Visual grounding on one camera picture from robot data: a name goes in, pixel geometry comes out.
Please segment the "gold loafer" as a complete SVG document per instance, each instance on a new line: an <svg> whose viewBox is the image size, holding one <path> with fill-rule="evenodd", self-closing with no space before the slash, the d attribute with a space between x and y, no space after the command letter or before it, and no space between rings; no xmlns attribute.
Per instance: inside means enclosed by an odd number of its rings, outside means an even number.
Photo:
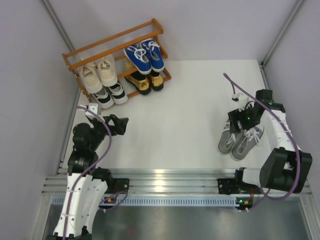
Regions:
<svg viewBox="0 0 320 240"><path fill-rule="evenodd" d="M164 80L159 72L151 71L150 74L147 75L151 88L154 91L161 91L164 88Z"/></svg>
<svg viewBox="0 0 320 240"><path fill-rule="evenodd" d="M141 74L138 70L126 75L125 80L133 85L141 95L148 95L151 92L151 86L146 75Z"/></svg>

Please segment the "blue canvas sneaker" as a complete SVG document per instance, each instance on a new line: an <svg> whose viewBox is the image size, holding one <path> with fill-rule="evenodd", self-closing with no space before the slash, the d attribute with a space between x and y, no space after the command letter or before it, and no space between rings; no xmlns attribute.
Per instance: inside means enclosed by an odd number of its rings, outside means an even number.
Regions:
<svg viewBox="0 0 320 240"><path fill-rule="evenodd" d="M157 73L162 72L165 68L165 63L158 43L153 38L147 38L142 40L140 45L146 51L152 70Z"/></svg>
<svg viewBox="0 0 320 240"><path fill-rule="evenodd" d="M152 67L147 52L138 43L125 47L123 52L141 74L147 75L151 72Z"/></svg>

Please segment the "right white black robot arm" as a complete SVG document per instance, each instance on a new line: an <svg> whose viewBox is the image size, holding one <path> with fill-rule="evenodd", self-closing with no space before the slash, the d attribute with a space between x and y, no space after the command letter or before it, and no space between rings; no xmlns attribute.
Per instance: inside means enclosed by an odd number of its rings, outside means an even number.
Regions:
<svg viewBox="0 0 320 240"><path fill-rule="evenodd" d="M270 154L260 168L241 167L235 172L233 186L240 193L252 186L286 192L302 191L313 158L296 144L286 121L283 104L273 100L272 90L258 90L255 96L234 93L238 107L228 113L229 131L243 133L247 140L258 141L258 131L267 136Z"/></svg>

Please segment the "grey canvas sneaker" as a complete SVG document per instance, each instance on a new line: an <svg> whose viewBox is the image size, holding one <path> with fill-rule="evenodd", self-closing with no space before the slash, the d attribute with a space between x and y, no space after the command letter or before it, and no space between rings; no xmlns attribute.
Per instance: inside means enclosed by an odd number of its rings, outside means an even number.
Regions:
<svg viewBox="0 0 320 240"><path fill-rule="evenodd" d="M231 123L228 119L223 127L222 134L217 146L218 151L226 155L231 152L233 146L236 144L236 140L238 137L237 133L230 132Z"/></svg>
<svg viewBox="0 0 320 240"><path fill-rule="evenodd" d="M244 130L239 141L231 150L231 156L236 161L243 160L247 154L255 147L261 145L261 138L264 134L264 126L259 124L249 130Z"/></svg>

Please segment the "beige sneaker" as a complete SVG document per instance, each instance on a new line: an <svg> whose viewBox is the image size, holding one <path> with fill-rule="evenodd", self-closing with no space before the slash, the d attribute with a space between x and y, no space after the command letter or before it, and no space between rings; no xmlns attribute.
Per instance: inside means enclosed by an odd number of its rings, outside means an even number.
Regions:
<svg viewBox="0 0 320 240"><path fill-rule="evenodd" d="M114 86L118 81L114 57L111 54L106 55L97 59L95 64L102 85L105 87Z"/></svg>
<svg viewBox="0 0 320 240"><path fill-rule="evenodd" d="M103 88L96 71L95 63L87 63L86 65L78 67L77 70L88 93L95 94Z"/></svg>

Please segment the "black white sneaker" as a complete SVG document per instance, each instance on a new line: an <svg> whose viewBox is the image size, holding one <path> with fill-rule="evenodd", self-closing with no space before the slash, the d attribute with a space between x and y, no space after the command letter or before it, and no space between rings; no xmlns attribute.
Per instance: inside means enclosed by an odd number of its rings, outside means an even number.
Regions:
<svg viewBox="0 0 320 240"><path fill-rule="evenodd" d="M115 104L121 105L128 101L128 96L119 81L117 81L115 85L109 86L108 90Z"/></svg>
<svg viewBox="0 0 320 240"><path fill-rule="evenodd" d="M107 89L103 87L100 91L91 94L91 97L101 106L103 109L110 108L115 102Z"/></svg>

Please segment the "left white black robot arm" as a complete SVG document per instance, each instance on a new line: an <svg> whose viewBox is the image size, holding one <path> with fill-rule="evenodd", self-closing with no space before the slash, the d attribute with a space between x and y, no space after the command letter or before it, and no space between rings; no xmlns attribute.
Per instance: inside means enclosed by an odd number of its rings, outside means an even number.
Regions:
<svg viewBox="0 0 320 240"><path fill-rule="evenodd" d="M96 150L106 136L124 135L129 119L114 114L103 121L89 117L73 132L73 150L68 160L67 187L58 223L48 240L90 240L103 195L114 188L109 169L97 167Z"/></svg>

